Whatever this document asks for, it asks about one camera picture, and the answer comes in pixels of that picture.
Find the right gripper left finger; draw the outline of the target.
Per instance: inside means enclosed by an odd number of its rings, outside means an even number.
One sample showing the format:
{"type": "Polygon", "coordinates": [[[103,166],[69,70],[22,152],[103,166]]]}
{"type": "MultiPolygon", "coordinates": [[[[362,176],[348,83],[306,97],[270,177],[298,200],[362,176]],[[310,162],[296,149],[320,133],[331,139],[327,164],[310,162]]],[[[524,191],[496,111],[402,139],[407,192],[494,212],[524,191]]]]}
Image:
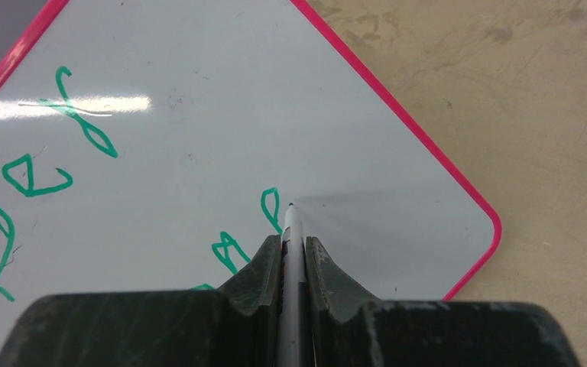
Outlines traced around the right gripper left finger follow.
{"type": "Polygon", "coordinates": [[[281,238],[214,290],[55,294],[18,318],[0,366],[272,366],[281,238]]]}

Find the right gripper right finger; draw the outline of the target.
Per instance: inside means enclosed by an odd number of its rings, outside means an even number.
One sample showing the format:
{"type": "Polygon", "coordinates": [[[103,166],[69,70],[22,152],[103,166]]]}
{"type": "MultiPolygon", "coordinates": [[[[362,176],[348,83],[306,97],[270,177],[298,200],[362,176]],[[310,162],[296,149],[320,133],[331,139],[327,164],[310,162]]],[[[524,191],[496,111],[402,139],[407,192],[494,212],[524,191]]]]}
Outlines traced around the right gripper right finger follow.
{"type": "Polygon", "coordinates": [[[319,366],[577,366],[544,308],[505,301],[382,300],[306,241],[319,366]]]}

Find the green white marker pen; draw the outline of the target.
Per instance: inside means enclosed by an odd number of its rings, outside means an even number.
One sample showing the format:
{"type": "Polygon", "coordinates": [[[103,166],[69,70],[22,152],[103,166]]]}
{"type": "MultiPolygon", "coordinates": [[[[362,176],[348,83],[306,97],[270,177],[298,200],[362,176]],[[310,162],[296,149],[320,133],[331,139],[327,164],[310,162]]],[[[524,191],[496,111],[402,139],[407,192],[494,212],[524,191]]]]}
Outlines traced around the green white marker pen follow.
{"type": "Polygon", "coordinates": [[[303,227],[292,203],[284,216],[282,235],[282,309],[277,331],[277,366],[309,366],[309,317],[306,315],[307,281],[303,227]]]}

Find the red-framed whiteboard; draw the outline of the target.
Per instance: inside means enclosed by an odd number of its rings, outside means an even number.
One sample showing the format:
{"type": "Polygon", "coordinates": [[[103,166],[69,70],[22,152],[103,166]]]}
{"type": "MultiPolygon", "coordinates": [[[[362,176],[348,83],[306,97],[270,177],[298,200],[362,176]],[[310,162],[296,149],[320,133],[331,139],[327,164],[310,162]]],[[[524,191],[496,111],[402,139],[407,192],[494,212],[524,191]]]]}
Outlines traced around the red-framed whiteboard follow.
{"type": "Polygon", "coordinates": [[[304,1],[49,1],[0,63],[0,347],[50,294],[217,287],[279,232],[453,297],[501,221],[304,1]]]}

